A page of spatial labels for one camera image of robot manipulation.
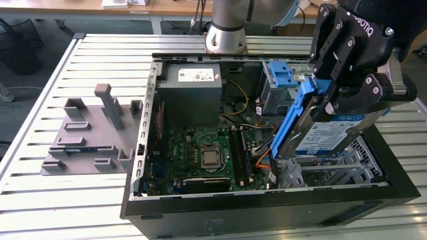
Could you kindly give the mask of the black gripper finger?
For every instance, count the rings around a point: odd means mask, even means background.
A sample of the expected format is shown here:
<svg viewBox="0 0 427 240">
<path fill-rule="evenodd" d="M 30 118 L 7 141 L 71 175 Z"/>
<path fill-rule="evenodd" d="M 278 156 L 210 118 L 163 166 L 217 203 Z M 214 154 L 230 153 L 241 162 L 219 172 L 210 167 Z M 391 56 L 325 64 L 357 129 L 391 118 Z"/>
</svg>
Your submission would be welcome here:
<svg viewBox="0 0 427 240">
<path fill-rule="evenodd" d="M 315 61 L 314 75 L 321 80 L 331 80 L 325 97 L 319 102 L 315 116 L 329 116 L 327 105 L 338 99 L 339 90 L 357 84 L 350 76 L 351 55 L 357 47 L 355 21 L 347 11 L 331 3 L 319 7 L 314 38 L 311 44 L 311 60 Z"/>
<path fill-rule="evenodd" d="M 366 115 L 413 102 L 418 89 L 402 73 L 401 63 L 387 61 L 379 72 L 370 73 L 357 94 L 330 101 L 325 107 L 330 115 Z"/>
</svg>

